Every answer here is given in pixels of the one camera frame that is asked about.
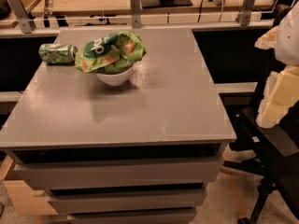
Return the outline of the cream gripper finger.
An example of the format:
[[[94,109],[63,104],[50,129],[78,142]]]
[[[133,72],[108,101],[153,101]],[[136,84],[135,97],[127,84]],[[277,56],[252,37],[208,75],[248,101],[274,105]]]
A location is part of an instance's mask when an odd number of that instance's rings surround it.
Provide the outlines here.
[[[272,128],[299,101],[299,67],[286,66],[281,72],[271,72],[258,108],[257,124]]]

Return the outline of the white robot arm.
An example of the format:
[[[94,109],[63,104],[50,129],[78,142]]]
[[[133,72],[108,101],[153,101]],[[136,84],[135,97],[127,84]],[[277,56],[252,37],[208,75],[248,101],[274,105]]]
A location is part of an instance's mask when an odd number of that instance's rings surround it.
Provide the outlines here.
[[[272,128],[299,101],[299,2],[266,34],[255,42],[258,49],[273,49],[275,58],[285,64],[281,72],[271,72],[258,108],[257,124]]]

